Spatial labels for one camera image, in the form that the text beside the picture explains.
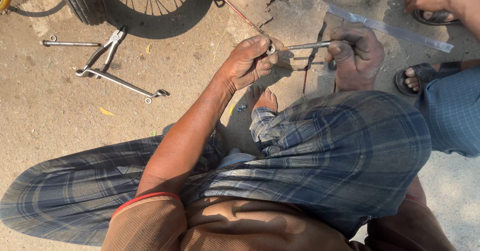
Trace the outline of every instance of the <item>concrete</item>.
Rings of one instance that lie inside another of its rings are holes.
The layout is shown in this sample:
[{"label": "concrete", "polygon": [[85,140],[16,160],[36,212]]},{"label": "concrete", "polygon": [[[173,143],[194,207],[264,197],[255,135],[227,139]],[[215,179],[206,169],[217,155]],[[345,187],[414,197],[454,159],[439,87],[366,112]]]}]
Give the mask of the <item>concrete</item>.
[{"label": "concrete", "polygon": [[[215,2],[221,6],[219,0],[158,1],[165,9],[146,0],[133,0],[134,6],[129,1],[128,8],[120,4],[125,0],[108,0],[113,18],[95,27],[81,24],[67,7],[36,18],[13,12],[0,15],[0,170],[4,172],[0,196],[21,172],[39,162],[162,133],[195,101],[238,43],[237,38],[256,34],[248,24],[238,21],[228,6],[218,8]],[[377,90],[397,94],[393,74],[412,64],[480,57],[480,45],[465,28],[418,24],[403,12],[403,0],[323,1],[455,45],[445,54],[376,32],[386,52],[375,84]],[[59,2],[14,0],[14,6],[39,12]],[[306,8],[310,3],[303,1]],[[341,22],[336,17],[325,20],[332,25]],[[75,77],[75,69],[85,64],[94,48],[38,45],[50,34],[56,34],[59,41],[105,42],[120,24],[128,26],[129,35],[118,48],[110,73],[149,91],[166,89],[171,96],[156,98],[147,105],[143,96],[104,79]],[[151,53],[147,54],[150,43]],[[321,53],[313,66],[322,64]],[[307,98],[332,92],[333,80],[328,75],[318,76],[318,70],[315,67],[308,72]],[[303,98],[303,78],[302,71],[274,68],[270,76],[256,84],[270,87],[278,96],[279,109],[284,109]],[[259,152],[248,130],[249,115],[234,110],[231,116],[229,112],[231,106],[246,103],[244,92],[233,97],[221,121],[229,145],[256,155]],[[99,107],[115,116],[102,114]],[[419,174],[429,207],[459,250],[478,250],[480,245],[479,161],[434,152]],[[362,241],[365,231],[363,227],[355,239]],[[3,224],[0,242],[2,250],[8,251],[99,250],[22,235]]]}]

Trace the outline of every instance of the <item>person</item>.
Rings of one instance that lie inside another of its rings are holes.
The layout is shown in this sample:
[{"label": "person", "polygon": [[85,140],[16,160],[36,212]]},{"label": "person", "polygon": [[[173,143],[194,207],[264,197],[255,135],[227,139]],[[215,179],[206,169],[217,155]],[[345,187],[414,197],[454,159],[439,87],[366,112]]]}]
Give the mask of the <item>person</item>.
[{"label": "person", "polygon": [[[480,40],[480,0],[405,0],[405,11],[447,11]],[[400,92],[418,96],[432,149],[466,157],[480,155],[480,60],[422,63],[399,70]]]},{"label": "person", "polygon": [[[454,250],[416,178],[431,152],[425,119],[373,90],[383,46],[361,23],[330,36],[338,93],[279,112],[270,90],[248,88],[262,157],[225,164],[215,126],[235,92],[277,62],[265,52],[283,44],[266,35],[234,48],[165,136],[29,168],[3,196],[0,219],[104,251]],[[349,241],[367,222],[365,244]]]}]

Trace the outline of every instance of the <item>metal strip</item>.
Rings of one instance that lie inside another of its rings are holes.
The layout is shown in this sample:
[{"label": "metal strip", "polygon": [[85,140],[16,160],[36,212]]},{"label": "metal strip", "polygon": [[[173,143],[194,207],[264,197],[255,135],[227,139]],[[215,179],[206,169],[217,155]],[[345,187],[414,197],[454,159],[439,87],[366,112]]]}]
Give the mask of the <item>metal strip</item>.
[{"label": "metal strip", "polygon": [[437,41],[437,40],[434,40],[434,39],[430,39],[428,37],[418,35],[416,33],[410,32],[410,31],[405,30],[405,29],[396,28],[396,27],[387,25],[387,24],[385,24],[383,22],[380,22],[380,21],[376,21],[376,20],[369,19],[369,18],[366,18],[366,17],[361,16],[361,15],[357,15],[357,14],[347,12],[347,11],[345,11],[341,8],[338,8],[337,6],[334,6],[332,4],[328,5],[328,12],[333,14],[333,15],[336,15],[338,17],[345,18],[345,20],[348,20],[350,22],[362,22],[365,25],[367,25],[367,26],[369,26],[373,29],[376,29],[376,30],[381,31],[383,33],[387,33],[387,34],[392,35],[393,37],[398,38],[398,39],[403,39],[403,40],[413,42],[413,43],[416,43],[416,44],[419,44],[419,45],[424,45],[424,46],[427,46],[429,48],[433,48],[433,49],[436,49],[436,50],[439,50],[439,51],[442,51],[442,52],[446,52],[446,53],[451,52],[452,49],[453,49],[453,45],[451,45],[451,44],[444,43],[444,42],[441,42],[441,41]]}]

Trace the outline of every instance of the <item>left hand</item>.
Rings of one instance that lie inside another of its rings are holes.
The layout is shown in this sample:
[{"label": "left hand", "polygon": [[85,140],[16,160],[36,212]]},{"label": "left hand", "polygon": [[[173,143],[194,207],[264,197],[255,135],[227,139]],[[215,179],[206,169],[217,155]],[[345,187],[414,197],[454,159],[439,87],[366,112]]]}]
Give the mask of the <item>left hand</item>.
[{"label": "left hand", "polygon": [[218,73],[224,76],[232,93],[270,74],[270,69],[279,60],[278,52],[270,56],[265,54],[270,42],[277,51],[283,47],[281,41],[261,34],[243,40],[230,53]]}]

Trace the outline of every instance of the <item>plaid sarong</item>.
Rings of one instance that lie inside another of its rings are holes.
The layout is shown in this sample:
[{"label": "plaid sarong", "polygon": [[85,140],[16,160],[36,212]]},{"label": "plaid sarong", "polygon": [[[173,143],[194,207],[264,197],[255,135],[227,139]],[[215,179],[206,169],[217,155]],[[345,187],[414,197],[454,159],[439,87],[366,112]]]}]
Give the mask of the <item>plaid sarong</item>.
[{"label": "plaid sarong", "polygon": [[[260,107],[251,132],[265,158],[216,170],[225,150],[214,132],[180,194],[185,206],[222,195],[290,202],[350,238],[369,217],[396,213],[431,151],[417,109],[376,91],[330,94],[279,114]],[[162,138],[33,166],[6,191],[0,219],[31,236],[100,246]]]}]

